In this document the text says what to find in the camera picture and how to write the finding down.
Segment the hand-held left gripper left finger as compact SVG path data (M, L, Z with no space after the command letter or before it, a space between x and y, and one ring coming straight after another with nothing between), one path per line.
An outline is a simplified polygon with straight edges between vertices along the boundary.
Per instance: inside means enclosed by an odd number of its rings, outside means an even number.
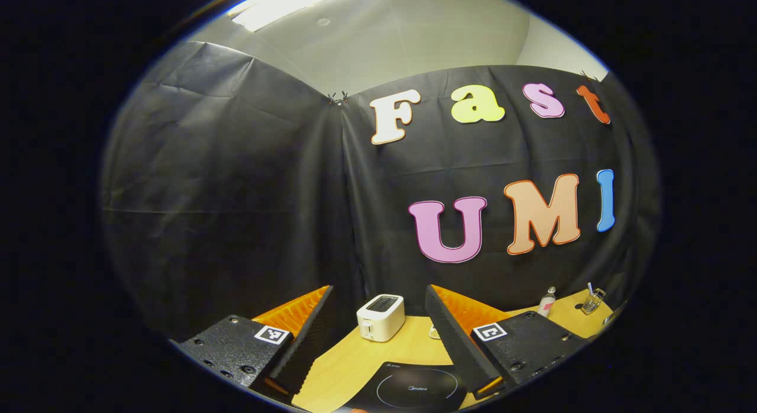
M169 336L207 372L272 397L300 392L329 341L334 287L198 288L172 300Z

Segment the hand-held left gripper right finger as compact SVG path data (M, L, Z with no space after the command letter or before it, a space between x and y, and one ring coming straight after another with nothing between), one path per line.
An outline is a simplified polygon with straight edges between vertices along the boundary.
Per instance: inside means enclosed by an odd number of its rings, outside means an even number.
M589 342L537 312L505 313L436 285L426 288L425 310L478 400L535 380Z

